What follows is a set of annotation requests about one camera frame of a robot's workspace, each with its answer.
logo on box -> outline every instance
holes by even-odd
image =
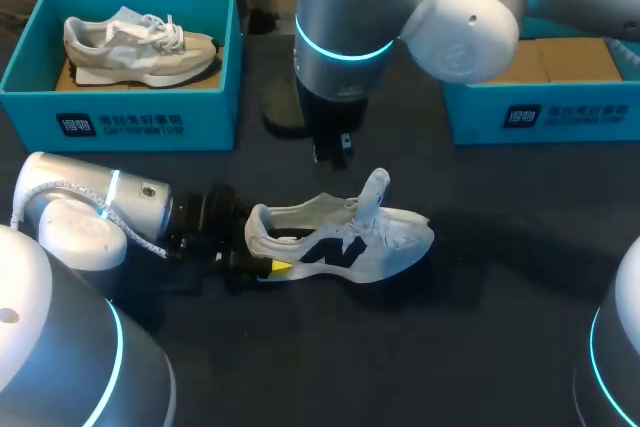
[[[512,105],[507,111],[507,117],[504,119],[505,129],[527,129],[536,125],[538,116],[540,115],[540,104],[531,105]]]
[[[96,136],[96,129],[87,114],[56,114],[56,119],[67,137]]]

shoe lace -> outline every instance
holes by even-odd
[[[184,49],[184,30],[179,25],[173,23],[173,17],[171,15],[168,16],[167,22],[164,22],[160,17],[150,14],[144,15],[142,19],[149,23],[149,34],[160,32],[162,35],[159,37],[155,36],[152,39],[140,40],[141,44],[156,43],[165,52]]]
[[[349,210],[355,210],[358,205],[358,199],[347,199],[345,207]],[[377,215],[370,222],[349,222],[347,223],[349,232],[347,233],[349,244],[356,237],[374,235],[380,237],[385,247],[391,247],[399,250],[408,247],[417,239],[401,234],[392,228],[391,217],[384,211],[379,210]]]

beige sneaker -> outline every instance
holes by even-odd
[[[142,82],[172,87],[217,68],[213,38],[185,32],[171,16],[163,22],[125,7],[105,22],[68,18],[64,45],[78,85]]]

brown box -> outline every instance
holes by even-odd
[[[549,82],[535,40],[521,40],[511,65],[502,74],[486,81],[489,84],[526,84]]]
[[[602,39],[575,37],[536,42],[551,82],[622,80]]]

shoe sole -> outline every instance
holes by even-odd
[[[149,75],[130,70],[88,69],[76,66],[75,82],[81,86],[113,85],[121,82],[139,82],[153,88],[177,87],[202,80],[199,76],[215,67],[216,59],[188,72],[177,75]]]
[[[343,279],[347,279],[348,281],[353,282],[354,284],[371,284],[373,282],[379,282],[381,280],[385,280],[390,277],[393,277],[394,275],[398,275],[400,272],[403,272],[408,268],[413,267],[414,265],[419,263],[423,257],[424,255],[414,263],[407,265],[405,267],[402,267],[400,269],[396,269],[392,272],[387,271],[386,275],[383,275],[380,272],[363,272],[363,271],[348,269],[346,267],[338,267],[335,265],[294,264],[288,274],[276,275],[273,277],[269,277],[267,279],[259,278],[258,280],[261,282],[283,282],[283,281],[291,281],[291,280],[302,280],[314,275],[329,274],[329,275],[340,276]]]

